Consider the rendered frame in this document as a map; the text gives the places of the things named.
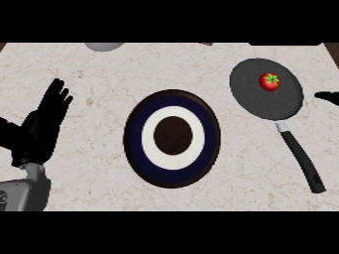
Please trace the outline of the red tomato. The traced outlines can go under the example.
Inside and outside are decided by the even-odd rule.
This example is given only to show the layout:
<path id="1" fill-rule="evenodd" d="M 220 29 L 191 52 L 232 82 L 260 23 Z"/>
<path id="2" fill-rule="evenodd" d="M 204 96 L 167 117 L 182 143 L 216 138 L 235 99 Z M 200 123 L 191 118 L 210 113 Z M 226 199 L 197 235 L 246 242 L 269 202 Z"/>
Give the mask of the red tomato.
<path id="1" fill-rule="evenodd" d="M 257 84 L 265 91 L 274 91 L 280 87 L 280 78 L 272 72 L 265 72 L 259 76 Z"/>

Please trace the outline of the grey round object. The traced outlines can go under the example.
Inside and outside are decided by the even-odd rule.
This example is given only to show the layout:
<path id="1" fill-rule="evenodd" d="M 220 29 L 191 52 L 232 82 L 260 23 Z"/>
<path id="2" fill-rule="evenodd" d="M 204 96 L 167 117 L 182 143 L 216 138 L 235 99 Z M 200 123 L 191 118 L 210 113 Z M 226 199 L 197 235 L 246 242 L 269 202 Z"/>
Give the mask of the grey round object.
<path id="1" fill-rule="evenodd" d="M 122 46 L 122 43 L 85 43 L 93 52 L 110 52 Z"/>

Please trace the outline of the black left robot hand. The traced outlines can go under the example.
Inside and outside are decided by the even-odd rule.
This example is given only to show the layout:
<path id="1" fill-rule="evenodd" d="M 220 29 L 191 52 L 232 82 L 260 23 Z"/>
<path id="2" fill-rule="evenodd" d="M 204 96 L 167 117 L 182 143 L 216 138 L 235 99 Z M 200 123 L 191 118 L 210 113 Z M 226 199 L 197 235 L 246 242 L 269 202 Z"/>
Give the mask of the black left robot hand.
<path id="1" fill-rule="evenodd" d="M 21 125 L 0 117 L 0 147 L 11 151 L 12 167 L 27 163 L 42 165 L 51 159 L 71 100 L 64 82 L 55 78 Z"/>

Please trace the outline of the blue white brown plate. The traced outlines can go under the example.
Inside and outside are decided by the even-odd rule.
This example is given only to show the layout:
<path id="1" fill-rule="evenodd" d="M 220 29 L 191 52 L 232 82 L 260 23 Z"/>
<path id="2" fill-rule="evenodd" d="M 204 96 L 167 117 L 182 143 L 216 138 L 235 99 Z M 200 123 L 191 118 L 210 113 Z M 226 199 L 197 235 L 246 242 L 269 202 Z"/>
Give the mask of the blue white brown plate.
<path id="1" fill-rule="evenodd" d="M 220 147 L 219 123 L 203 99 L 178 89 L 150 94 L 127 115 L 122 144 L 132 171 L 150 184 L 164 189 L 192 184 Z"/>

